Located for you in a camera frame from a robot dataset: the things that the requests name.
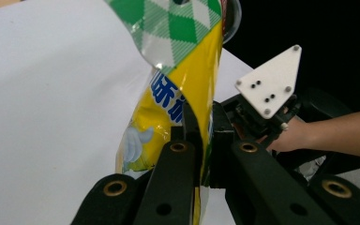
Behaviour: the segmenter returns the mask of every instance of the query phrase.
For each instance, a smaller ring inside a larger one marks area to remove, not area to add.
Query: yellow snack bag
[[[182,106],[187,101],[202,136],[200,182],[207,186],[211,111],[223,43],[222,3],[106,1],[132,35],[144,59],[153,66],[151,82],[118,149],[116,172],[138,178],[154,168],[162,146],[171,139],[171,127],[181,125]],[[196,187],[194,224],[199,223],[199,195]]]

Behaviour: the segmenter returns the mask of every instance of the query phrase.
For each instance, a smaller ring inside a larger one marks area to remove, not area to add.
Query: white paper sheet
[[[69,224],[117,146],[150,66],[102,0],[0,8],[0,224]],[[251,68],[225,50],[216,100]],[[232,224],[212,190],[204,224]]]

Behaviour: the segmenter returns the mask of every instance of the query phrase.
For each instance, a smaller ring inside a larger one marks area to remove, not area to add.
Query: snack bag
[[[221,2],[106,1],[153,66],[151,82],[119,146],[116,172],[138,178],[154,168],[162,146],[171,139],[171,127],[181,125],[187,100],[202,136],[201,184],[207,186],[211,111],[223,43]],[[196,187],[194,224],[200,220],[199,194]]]

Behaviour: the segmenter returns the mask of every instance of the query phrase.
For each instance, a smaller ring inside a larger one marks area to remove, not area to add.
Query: mounting hole
[[[239,145],[239,149],[247,153],[254,153],[257,151],[257,147],[248,142],[241,143],[241,145]]]
[[[172,211],[172,207],[167,203],[162,203],[157,207],[157,213],[161,216],[168,216]]]
[[[184,152],[187,150],[187,146],[183,143],[173,143],[171,145],[171,150],[174,152]]]
[[[292,203],[289,207],[291,208],[292,212],[299,216],[306,216],[308,214],[307,209],[301,204]]]
[[[127,183],[124,181],[111,181],[104,187],[103,192],[107,196],[114,197],[121,195],[126,189]]]
[[[322,187],[330,194],[339,198],[348,199],[353,195],[347,186],[339,183],[338,181],[322,180]]]

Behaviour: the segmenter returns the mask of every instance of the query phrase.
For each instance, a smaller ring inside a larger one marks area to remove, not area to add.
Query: human hand
[[[288,125],[288,130],[284,130],[279,137],[267,147],[267,150],[290,152],[307,146],[308,123],[304,122],[298,116],[295,116],[289,121]]]

